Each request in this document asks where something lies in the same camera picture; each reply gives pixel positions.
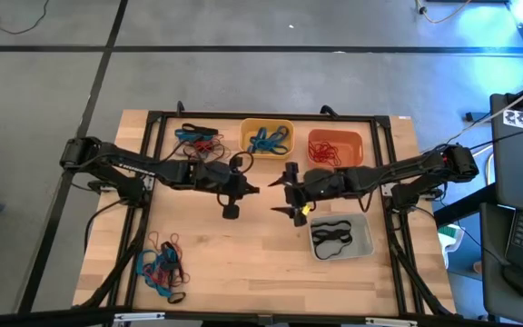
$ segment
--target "wooden table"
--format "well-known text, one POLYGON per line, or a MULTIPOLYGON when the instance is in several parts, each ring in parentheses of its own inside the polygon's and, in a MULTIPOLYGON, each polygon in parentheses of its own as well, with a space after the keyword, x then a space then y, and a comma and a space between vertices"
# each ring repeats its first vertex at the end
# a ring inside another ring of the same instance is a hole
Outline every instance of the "wooden table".
MULTIPOLYGON (((140 150, 147 111, 126 110, 115 143, 127 150, 140 150)), ((174 130, 182 123, 219 129, 224 144, 239 151, 238 120, 173 118, 167 121, 163 157, 175 144, 174 130)), ((362 136, 365 165, 374 166, 370 127, 365 123, 293 122, 296 146, 289 161, 296 161, 301 174, 308 169, 305 144, 313 128, 352 130, 362 136)), ((412 121, 391 117, 392 134, 398 160, 419 154, 412 121)), ((385 163, 388 162, 384 134, 380 139, 385 163)), ((152 144, 149 154, 153 152, 152 144)), ((389 247, 379 192, 366 213, 375 251, 372 256, 335 262, 312 258, 308 226, 295 228, 282 213, 270 210, 285 205, 282 187, 267 187, 284 169, 283 160, 257 160, 246 174, 248 182, 261 188, 238 204, 237 220, 222 218, 215 196, 194 191, 174 191, 155 186, 148 230, 161 235, 160 242, 172 233, 180 235, 183 267, 191 281, 183 286, 187 297, 182 303, 169 304, 139 278, 133 307, 144 310, 187 312, 273 312, 335 315, 397 315, 389 247)), ((115 193, 104 194, 103 207, 116 200, 115 193)), ((428 210, 430 205, 421 201, 428 210)), ((88 299, 113 268, 126 212, 116 206, 96 218, 84 257, 74 304, 88 299)), ((332 200, 318 203, 312 217, 338 213, 359 213, 358 202, 332 200)), ((433 219, 421 212, 409 214, 410 232, 418 271, 442 304, 455 312, 447 271, 443 263, 437 228, 433 219)), ((152 248, 145 241, 145 248, 152 248)), ((123 274, 118 303, 123 303, 128 272, 123 274)), ((409 277, 402 274, 405 297, 414 312, 409 277)))

